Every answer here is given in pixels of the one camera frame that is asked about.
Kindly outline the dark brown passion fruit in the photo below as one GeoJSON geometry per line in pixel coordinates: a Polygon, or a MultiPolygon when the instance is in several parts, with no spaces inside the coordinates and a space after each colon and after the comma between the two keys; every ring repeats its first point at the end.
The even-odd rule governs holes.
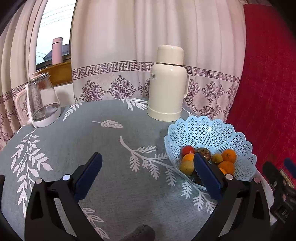
{"type": "Polygon", "coordinates": [[[207,149],[207,148],[196,148],[195,152],[202,155],[207,161],[211,160],[212,154],[209,151],[209,149],[207,149]]]}
{"type": "Polygon", "coordinates": [[[189,176],[189,179],[197,184],[197,185],[200,185],[200,186],[204,186],[202,180],[200,179],[200,177],[198,176],[198,174],[196,172],[193,172],[190,176],[189,176]]]}

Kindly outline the large yellow-orange orange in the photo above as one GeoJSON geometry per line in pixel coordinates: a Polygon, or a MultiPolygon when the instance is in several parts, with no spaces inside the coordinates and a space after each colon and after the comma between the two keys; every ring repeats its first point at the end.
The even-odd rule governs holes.
{"type": "Polygon", "coordinates": [[[189,153],[189,154],[186,154],[183,158],[182,158],[182,161],[191,161],[193,162],[194,160],[194,156],[195,154],[194,153],[189,153]]]}

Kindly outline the pink tumbler on windowsill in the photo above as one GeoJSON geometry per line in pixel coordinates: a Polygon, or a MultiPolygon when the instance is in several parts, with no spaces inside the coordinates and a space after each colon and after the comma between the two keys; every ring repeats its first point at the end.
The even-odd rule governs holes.
{"type": "Polygon", "coordinates": [[[57,65],[63,62],[62,55],[62,42],[63,38],[58,37],[53,39],[52,43],[52,65],[57,65]]]}

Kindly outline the wooden windowsill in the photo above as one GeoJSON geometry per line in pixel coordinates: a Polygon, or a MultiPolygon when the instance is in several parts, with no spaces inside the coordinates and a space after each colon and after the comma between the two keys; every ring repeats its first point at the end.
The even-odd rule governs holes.
{"type": "Polygon", "coordinates": [[[53,87],[72,83],[71,62],[64,62],[38,70],[38,74],[49,73],[53,87]]]}

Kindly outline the grey leaf-pattern tablecloth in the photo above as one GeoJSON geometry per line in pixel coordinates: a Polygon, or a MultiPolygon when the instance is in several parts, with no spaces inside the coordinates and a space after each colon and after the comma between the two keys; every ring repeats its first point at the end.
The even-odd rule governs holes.
{"type": "Polygon", "coordinates": [[[36,179],[59,180],[95,152],[102,168],[79,205],[104,240],[120,240],[143,224],[156,240],[197,234],[216,202],[173,170],[164,145],[169,124],[150,118],[144,106],[140,99],[80,103],[63,108],[55,123],[24,126],[12,137],[1,151],[1,207],[20,237],[36,179]]]}

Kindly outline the pink patterned curtain left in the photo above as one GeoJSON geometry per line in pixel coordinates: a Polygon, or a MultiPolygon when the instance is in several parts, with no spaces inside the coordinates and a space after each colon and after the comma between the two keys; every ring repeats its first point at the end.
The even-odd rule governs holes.
{"type": "Polygon", "coordinates": [[[1,149],[21,127],[15,99],[36,72],[37,38],[47,1],[17,1],[1,32],[1,149]]]}

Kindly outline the orange tangerine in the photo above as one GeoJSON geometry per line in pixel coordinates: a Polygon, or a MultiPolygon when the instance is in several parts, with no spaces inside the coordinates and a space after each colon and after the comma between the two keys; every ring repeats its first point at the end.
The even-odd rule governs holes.
{"type": "Polygon", "coordinates": [[[222,152],[221,154],[223,161],[227,161],[227,162],[231,162],[231,163],[235,163],[237,156],[236,156],[236,152],[232,149],[226,149],[222,152]]]}
{"type": "Polygon", "coordinates": [[[218,165],[218,168],[223,168],[228,172],[228,174],[234,175],[235,167],[231,162],[223,161],[218,165]]]}
{"type": "Polygon", "coordinates": [[[220,171],[224,174],[224,175],[226,175],[228,172],[226,171],[226,170],[224,170],[223,168],[219,168],[220,169],[220,171]]]}

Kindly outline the red fabric sofa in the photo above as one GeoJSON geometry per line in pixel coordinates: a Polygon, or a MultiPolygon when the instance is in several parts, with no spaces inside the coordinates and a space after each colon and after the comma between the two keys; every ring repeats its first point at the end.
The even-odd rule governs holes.
{"type": "Polygon", "coordinates": [[[285,173],[295,160],[295,37],[271,6],[244,6],[246,50],[227,122],[245,134],[259,171],[272,162],[285,173]]]}

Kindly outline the light blue plastic fruit basket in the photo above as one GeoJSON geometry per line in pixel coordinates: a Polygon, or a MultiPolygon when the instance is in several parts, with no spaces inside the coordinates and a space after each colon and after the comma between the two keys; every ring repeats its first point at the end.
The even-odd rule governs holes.
{"type": "Polygon", "coordinates": [[[210,120],[206,116],[189,116],[178,119],[168,127],[164,137],[166,153],[171,164],[178,169],[181,162],[181,149],[184,146],[207,148],[211,154],[232,149],[236,153],[234,177],[240,181],[251,181],[256,173],[257,157],[252,153],[252,144],[233,125],[220,119],[210,120]]]}

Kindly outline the cream thermos flask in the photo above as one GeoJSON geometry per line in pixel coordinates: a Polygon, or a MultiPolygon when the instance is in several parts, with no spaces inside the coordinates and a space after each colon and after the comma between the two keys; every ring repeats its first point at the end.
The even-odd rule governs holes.
{"type": "Polygon", "coordinates": [[[160,45],[151,68],[147,114],[158,121],[176,121],[188,95],[190,77],[184,67],[184,50],[160,45]]]}

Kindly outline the large red tomato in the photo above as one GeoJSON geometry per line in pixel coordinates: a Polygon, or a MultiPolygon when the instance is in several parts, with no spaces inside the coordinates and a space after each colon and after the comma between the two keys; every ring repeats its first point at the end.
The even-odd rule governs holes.
{"type": "Polygon", "coordinates": [[[182,157],[186,156],[187,154],[195,154],[195,149],[189,145],[182,147],[181,149],[182,157]]]}

